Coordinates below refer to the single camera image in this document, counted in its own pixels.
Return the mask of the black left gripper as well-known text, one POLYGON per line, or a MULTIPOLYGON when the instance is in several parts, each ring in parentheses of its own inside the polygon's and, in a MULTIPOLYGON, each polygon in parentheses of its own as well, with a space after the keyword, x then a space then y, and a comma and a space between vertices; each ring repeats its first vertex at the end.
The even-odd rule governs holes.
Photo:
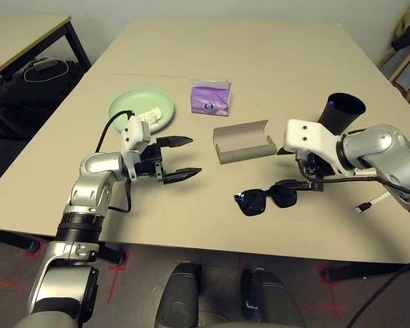
POLYGON ((163 174, 161 148, 176 148, 193 142, 193 139, 185 136, 166 136, 156 139, 153 143, 145 148, 140 154, 140 161, 135 164, 135 173, 137 177, 151 176, 157 180, 163 180, 163 184, 181 182, 193 177, 201 172, 201 168, 188 167, 177 169, 173 173, 163 174))

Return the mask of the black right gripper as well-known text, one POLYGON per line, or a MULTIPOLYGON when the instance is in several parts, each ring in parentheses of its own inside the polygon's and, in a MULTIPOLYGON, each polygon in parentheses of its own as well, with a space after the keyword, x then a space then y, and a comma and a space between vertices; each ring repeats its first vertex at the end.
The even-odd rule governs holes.
MULTIPOLYGON (((277 151, 278 156, 287 154, 293 155, 295 152, 287 151, 284 148, 277 151)), ((299 171, 308 180, 323 180, 325 177, 336 174, 328 162, 308 150, 297 150, 296 161, 299 171)), ((285 179, 277 181, 275 184, 295 191, 324 191, 322 183, 306 180, 285 179)))

